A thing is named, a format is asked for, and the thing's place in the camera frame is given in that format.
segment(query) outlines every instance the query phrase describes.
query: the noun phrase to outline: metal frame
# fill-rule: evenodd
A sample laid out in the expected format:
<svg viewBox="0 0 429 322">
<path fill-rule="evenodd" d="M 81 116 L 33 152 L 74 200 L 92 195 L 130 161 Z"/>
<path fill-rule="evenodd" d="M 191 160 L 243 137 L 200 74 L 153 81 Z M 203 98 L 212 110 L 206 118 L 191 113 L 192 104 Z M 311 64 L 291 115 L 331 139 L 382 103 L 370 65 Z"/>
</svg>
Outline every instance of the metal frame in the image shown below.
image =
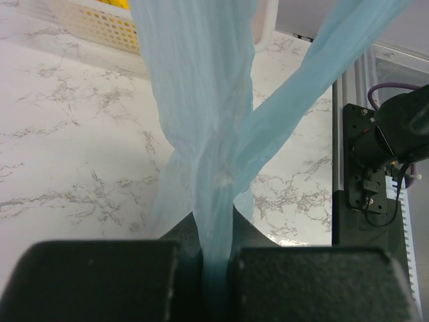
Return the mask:
<svg viewBox="0 0 429 322">
<path fill-rule="evenodd" d="M 375 53 L 390 54 L 385 47 L 375 44 L 362 55 L 356 63 L 350 67 L 332 86 L 332 193 L 343 191 L 344 185 L 344 151 L 343 151 L 343 107 L 347 103 L 356 104 L 370 108 L 367 99 L 367 91 L 377 84 L 377 72 L 375 67 Z M 396 59 L 403 60 L 404 57 L 397 54 Z M 391 198 L 394 188 L 387 186 L 387 195 Z M 418 279 L 416 274 L 416 259 L 414 255 L 414 245 L 412 243 L 412 228 L 410 224 L 410 208 L 408 206 L 408 196 L 406 191 L 401 193 L 402 213 L 404 221 L 404 231 L 406 238 L 407 257 L 409 264 L 410 280 L 414 300 L 420 312 L 420 294 Z"/>
<path fill-rule="evenodd" d="M 405 66 L 420 72 L 429 73 L 429 55 L 424 55 L 412 50 L 406 50 L 395 46 L 389 46 L 383 42 L 374 43 L 371 47 L 374 59 L 380 58 L 396 65 Z"/>
</svg>

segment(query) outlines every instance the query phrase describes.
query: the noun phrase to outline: black mounting bracket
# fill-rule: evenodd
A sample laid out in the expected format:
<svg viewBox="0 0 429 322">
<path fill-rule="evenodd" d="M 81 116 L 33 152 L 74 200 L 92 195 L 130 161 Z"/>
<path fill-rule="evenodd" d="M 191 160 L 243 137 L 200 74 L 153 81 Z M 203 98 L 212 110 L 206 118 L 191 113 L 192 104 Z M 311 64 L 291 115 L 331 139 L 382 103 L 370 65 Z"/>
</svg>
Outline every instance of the black mounting bracket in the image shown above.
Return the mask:
<svg viewBox="0 0 429 322">
<path fill-rule="evenodd" d="M 347 207 L 358 211 L 367 209 L 370 213 L 386 214 L 388 206 L 384 168 L 371 172 L 368 176 L 353 153 L 356 139 L 375 127 L 373 116 L 374 111 L 353 104 L 347 104 L 343 109 L 344 183 Z"/>
</svg>

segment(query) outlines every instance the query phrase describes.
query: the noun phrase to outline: yellow object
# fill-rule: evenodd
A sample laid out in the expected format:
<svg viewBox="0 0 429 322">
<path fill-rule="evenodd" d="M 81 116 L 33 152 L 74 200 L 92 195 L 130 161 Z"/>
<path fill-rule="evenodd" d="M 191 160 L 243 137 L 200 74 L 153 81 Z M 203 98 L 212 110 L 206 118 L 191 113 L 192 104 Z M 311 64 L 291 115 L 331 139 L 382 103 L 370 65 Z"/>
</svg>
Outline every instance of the yellow object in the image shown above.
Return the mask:
<svg viewBox="0 0 429 322">
<path fill-rule="evenodd" d="M 114 5 L 116 7 L 129 9 L 127 0 L 98 0 L 98 1 L 108 3 L 109 5 Z"/>
</svg>

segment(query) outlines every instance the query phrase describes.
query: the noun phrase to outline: light blue plastic bag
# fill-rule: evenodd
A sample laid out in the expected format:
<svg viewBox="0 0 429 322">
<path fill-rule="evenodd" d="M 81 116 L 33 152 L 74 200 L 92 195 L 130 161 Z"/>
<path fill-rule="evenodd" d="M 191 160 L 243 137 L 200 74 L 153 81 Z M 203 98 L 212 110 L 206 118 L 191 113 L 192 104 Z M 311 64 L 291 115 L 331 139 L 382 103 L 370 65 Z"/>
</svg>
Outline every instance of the light blue plastic bag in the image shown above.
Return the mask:
<svg viewBox="0 0 429 322">
<path fill-rule="evenodd" d="M 160 174 L 147 230 L 159 237 L 193 211 L 214 311 L 227 298 L 235 197 L 247 191 L 240 198 L 250 218 L 251 181 L 308 108 L 410 2 L 340 0 L 299 70 L 252 111 L 255 0 L 129 0 L 161 127 L 175 148 Z"/>
</svg>

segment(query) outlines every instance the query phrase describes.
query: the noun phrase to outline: basket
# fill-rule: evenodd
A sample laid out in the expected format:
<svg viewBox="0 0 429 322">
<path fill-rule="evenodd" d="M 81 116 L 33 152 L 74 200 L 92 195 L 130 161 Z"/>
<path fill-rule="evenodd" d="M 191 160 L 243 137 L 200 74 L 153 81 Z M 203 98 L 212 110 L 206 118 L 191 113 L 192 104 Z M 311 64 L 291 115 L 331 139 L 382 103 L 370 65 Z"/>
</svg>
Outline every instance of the basket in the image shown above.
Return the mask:
<svg viewBox="0 0 429 322">
<path fill-rule="evenodd" d="M 95 0 L 45 0 L 76 37 L 139 54 L 137 30 L 129 10 Z M 255 51 L 265 49 L 277 19 L 278 0 L 257 0 L 252 19 Z"/>
</svg>

